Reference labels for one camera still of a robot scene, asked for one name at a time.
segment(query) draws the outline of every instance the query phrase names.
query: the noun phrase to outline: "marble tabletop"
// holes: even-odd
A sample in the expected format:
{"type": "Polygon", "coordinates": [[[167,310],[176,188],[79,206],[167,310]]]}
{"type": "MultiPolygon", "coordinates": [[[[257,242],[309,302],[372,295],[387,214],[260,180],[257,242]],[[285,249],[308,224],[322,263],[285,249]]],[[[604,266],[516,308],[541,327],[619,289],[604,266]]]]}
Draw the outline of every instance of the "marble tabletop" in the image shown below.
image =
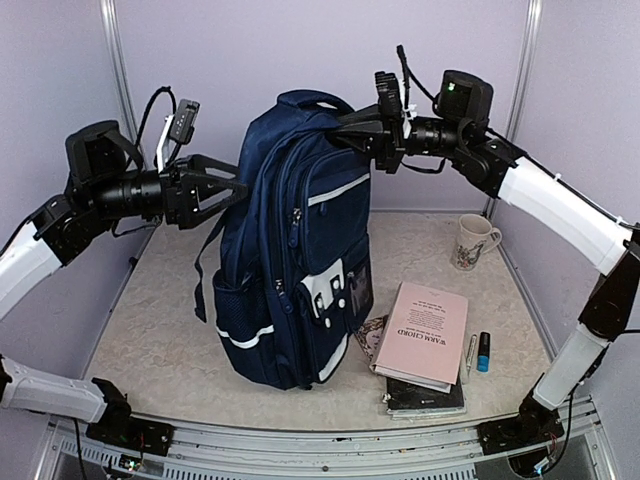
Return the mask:
{"type": "MultiPolygon", "coordinates": [[[[479,420],[515,413],[549,360],[500,254],[481,258],[472,272],[449,263],[456,217],[372,213],[369,222],[375,305],[388,312],[401,281],[469,299],[465,345],[491,333],[491,370],[472,369],[464,386],[467,413],[428,420],[391,420],[382,396],[385,380],[371,373],[351,340],[338,371],[310,391],[279,391],[236,374],[211,323],[194,313],[193,262],[212,223],[191,231],[156,230],[97,346],[88,376],[111,380],[135,412],[198,423],[258,429],[359,431],[479,420]]],[[[204,255],[211,276],[217,243],[204,255]]],[[[215,320],[210,281],[208,315],[215,320]]]]}

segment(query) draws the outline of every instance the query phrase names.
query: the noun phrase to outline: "mug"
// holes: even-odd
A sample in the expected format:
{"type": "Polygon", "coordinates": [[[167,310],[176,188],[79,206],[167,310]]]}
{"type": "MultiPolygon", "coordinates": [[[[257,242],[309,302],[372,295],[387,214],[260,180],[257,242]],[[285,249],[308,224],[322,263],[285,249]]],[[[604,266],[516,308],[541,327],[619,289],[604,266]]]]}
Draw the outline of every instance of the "mug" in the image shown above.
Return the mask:
{"type": "Polygon", "coordinates": [[[458,219],[458,227],[451,256],[451,263],[458,270],[473,270],[480,256],[489,253],[502,241],[502,232],[480,215],[462,215],[458,219]]]}

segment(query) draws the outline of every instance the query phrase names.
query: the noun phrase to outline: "backpack handle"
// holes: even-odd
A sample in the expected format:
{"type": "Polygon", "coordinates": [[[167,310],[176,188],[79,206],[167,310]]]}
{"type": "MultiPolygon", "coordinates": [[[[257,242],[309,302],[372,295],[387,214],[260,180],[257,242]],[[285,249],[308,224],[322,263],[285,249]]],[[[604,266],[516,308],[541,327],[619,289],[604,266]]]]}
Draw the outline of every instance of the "backpack handle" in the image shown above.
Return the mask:
{"type": "Polygon", "coordinates": [[[354,111],[353,108],[341,98],[317,90],[291,90],[278,95],[278,103],[294,108],[315,107],[318,103],[327,103],[336,107],[341,115],[346,115],[354,111]]]}

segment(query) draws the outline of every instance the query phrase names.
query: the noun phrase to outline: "stack of books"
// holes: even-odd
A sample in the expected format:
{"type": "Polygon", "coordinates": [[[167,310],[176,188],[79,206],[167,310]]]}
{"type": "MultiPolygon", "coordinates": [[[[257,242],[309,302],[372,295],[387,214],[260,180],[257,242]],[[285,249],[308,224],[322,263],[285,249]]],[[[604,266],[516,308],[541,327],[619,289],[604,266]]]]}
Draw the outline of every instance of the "stack of books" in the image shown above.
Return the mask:
{"type": "Polygon", "coordinates": [[[367,320],[356,338],[371,369],[387,377],[393,418],[466,412],[459,368],[468,300],[408,282],[388,318],[367,320]]]}

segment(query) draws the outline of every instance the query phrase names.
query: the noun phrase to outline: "wall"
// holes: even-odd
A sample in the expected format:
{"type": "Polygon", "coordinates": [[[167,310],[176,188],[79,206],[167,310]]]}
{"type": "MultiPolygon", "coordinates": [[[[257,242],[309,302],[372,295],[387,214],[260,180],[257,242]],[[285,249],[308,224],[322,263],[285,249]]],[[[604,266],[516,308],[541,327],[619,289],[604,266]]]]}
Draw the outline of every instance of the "wall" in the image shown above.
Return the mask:
{"type": "MultiPolygon", "coordinates": [[[[5,0],[0,15],[0,243],[65,185],[65,138],[118,118],[96,0],[5,0]]],[[[78,377],[141,237],[95,240],[0,321],[0,352],[78,377]]],[[[0,478],[33,478],[47,417],[0,411],[0,478]]]]}
{"type": "MultiPolygon", "coordinates": [[[[355,108],[377,101],[373,74],[400,72],[395,47],[431,90],[447,68],[493,84],[493,125],[504,131],[527,2],[328,0],[122,2],[118,18],[135,110],[161,84],[202,104],[185,152],[235,162],[249,122],[295,88],[335,93],[355,108]]],[[[431,109],[413,90],[419,111],[431,109]]],[[[168,101],[162,107],[166,109],[168,101]]],[[[160,120],[150,122],[147,153],[160,120]]],[[[437,159],[412,159],[436,166],[437,159]]],[[[485,197],[447,168],[374,177],[373,208],[481,210],[485,197]]]]}
{"type": "MultiPolygon", "coordinates": [[[[640,3],[545,2],[517,143],[601,205],[640,218],[640,3]]],[[[597,274],[577,251],[500,205],[505,247],[556,345],[575,328],[597,274]]],[[[640,327],[636,308],[632,326],[640,327]]],[[[623,479],[640,478],[640,338],[610,348],[590,382],[623,479]]]]}

